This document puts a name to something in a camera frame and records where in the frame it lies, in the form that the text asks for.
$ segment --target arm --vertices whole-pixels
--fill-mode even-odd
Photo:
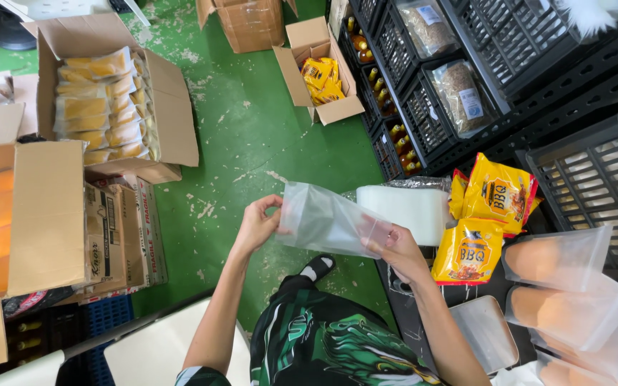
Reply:
[[[489,385],[490,380],[452,318],[409,229],[393,224],[385,246],[364,242],[395,269],[402,282],[411,286],[440,376],[451,385]]]
[[[187,349],[183,369],[205,366],[227,373],[233,351],[237,306],[240,304],[249,258],[278,228],[280,209],[271,216],[266,215],[266,210],[280,207],[282,203],[282,198],[272,194],[254,201],[245,209],[240,231],[228,254],[219,283]]]

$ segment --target blue plastic crate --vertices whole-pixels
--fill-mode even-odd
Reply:
[[[89,337],[96,337],[116,326],[133,320],[133,304],[130,295],[111,297],[87,305],[87,326]],[[94,386],[115,386],[113,377],[104,358],[104,343],[88,351],[87,360]]]

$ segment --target open cardboard box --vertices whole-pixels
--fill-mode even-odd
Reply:
[[[19,134],[29,130],[21,126],[30,121],[23,118],[26,109],[21,103],[0,106],[0,170],[14,170],[4,297],[78,284],[86,278],[82,143],[18,144]],[[0,363],[6,361],[0,297]]]
[[[55,140],[54,91],[57,68],[65,58],[101,56],[125,46],[143,52],[152,80],[154,120],[159,137],[161,159],[136,157],[88,165],[89,180],[114,174],[136,174],[150,183],[181,180],[178,165],[198,166],[199,152],[192,118],[192,103],[180,69],[149,49],[142,49],[116,13],[63,17],[23,23],[37,37],[39,83],[37,115],[39,134]]]
[[[306,106],[313,122],[322,124],[339,121],[353,115],[363,113],[359,98],[356,96],[356,82],[349,72],[347,62],[340,52],[338,43],[330,32],[330,26],[323,17],[289,24],[285,27],[290,41],[290,48],[273,47],[278,59],[280,71],[283,73],[288,91],[295,106]],[[343,81],[342,91],[345,99],[314,106],[306,83],[299,72],[299,65],[306,58],[319,59],[329,57],[338,62],[339,79]]]
[[[283,9],[280,0],[196,0],[199,29],[209,15],[217,13],[236,54],[271,49],[285,43]],[[295,0],[284,0],[297,15]]]

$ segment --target foot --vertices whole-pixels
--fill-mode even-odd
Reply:
[[[333,259],[333,256],[322,253],[311,259],[299,274],[309,277],[311,281],[315,283],[328,275],[333,268],[335,268],[335,259]]]

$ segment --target green floor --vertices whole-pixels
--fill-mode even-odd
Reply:
[[[297,18],[283,4],[285,23]],[[299,19],[322,16],[322,1],[298,0]],[[262,196],[281,194],[285,180],[345,192],[382,183],[358,116],[326,127],[294,107],[273,51],[234,54],[212,15],[204,30],[194,2],[163,0],[144,8],[152,26],[122,18],[145,48],[177,64],[195,104],[200,166],[183,167],[183,180],[156,186],[168,276],[166,285],[133,294],[137,316],[216,285],[242,213]],[[0,71],[37,71],[36,52],[0,49]],[[315,254],[269,241],[252,256],[238,319],[252,331],[269,296],[286,275]],[[373,260],[337,256],[323,291],[361,303],[394,326]]]

